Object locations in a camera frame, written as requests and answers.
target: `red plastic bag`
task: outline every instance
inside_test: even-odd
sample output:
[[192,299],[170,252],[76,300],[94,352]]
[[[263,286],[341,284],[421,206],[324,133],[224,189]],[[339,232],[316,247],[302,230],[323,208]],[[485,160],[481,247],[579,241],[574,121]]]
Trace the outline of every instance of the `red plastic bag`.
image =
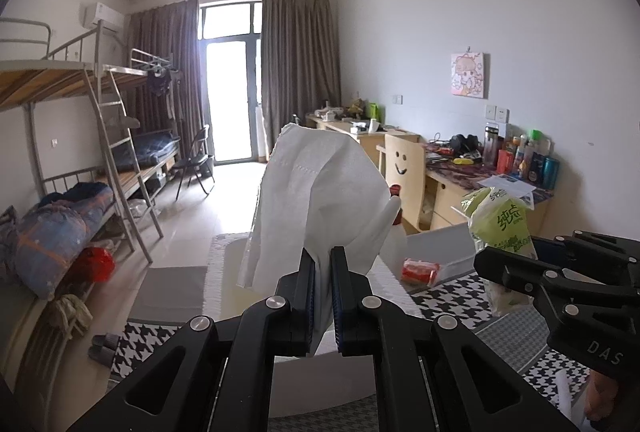
[[436,284],[439,271],[439,264],[408,258],[402,265],[401,280],[409,284],[426,284],[432,287]]
[[69,269],[69,276],[76,282],[105,282],[115,267],[116,263],[107,250],[85,248]]

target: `gray slipper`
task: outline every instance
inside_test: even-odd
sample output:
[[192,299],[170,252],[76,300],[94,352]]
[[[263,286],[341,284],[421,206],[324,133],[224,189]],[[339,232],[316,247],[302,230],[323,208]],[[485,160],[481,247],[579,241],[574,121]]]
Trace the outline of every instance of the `gray slipper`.
[[98,362],[100,365],[111,368],[113,358],[116,355],[116,351],[108,347],[91,346],[89,348],[89,358],[94,362]]
[[106,347],[115,351],[118,348],[119,339],[119,335],[114,335],[113,333],[105,333],[103,335],[94,335],[94,337],[91,339],[91,343],[94,346]]

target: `light switch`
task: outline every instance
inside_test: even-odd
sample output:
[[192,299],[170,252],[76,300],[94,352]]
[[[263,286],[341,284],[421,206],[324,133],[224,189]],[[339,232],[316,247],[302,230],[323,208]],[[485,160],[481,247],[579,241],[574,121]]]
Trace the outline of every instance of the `light switch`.
[[495,121],[507,123],[509,121],[509,109],[504,107],[497,107],[495,110]]
[[487,120],[495,120],[495,105],[487,105],[484,110],[484,117]]

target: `white towel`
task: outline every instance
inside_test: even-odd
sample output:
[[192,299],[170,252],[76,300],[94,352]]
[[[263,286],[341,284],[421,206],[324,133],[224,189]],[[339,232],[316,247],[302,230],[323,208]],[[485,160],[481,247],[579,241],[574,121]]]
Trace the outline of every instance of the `white towel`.
[[316,263],[313,354],[333,320],[329,252],[344,246],[351,271],[371,268],[400,209],[385,179],[349,135],[287,125],[262,178],[238,284],[264,296],[300,266]]

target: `curtain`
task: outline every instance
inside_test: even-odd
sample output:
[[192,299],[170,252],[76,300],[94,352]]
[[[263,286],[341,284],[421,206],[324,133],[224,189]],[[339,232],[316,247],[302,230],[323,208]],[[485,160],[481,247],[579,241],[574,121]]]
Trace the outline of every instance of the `curtain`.
[[[202,86],[198,50],[198,0],[185,0],[161,8],[134,13],[127,30],[127,47],[159,57],[172,56],[181,74],[174,90],[175,117],[180,136],[180,153],[188,156],[190,144],[202,128]],[[140,120],[140,132],[170,128],[166,98],[145,86],[125,95],[127,113]]]
[[268,151],[293,114],[339,105],[329,0],[262,0],[262,114]]

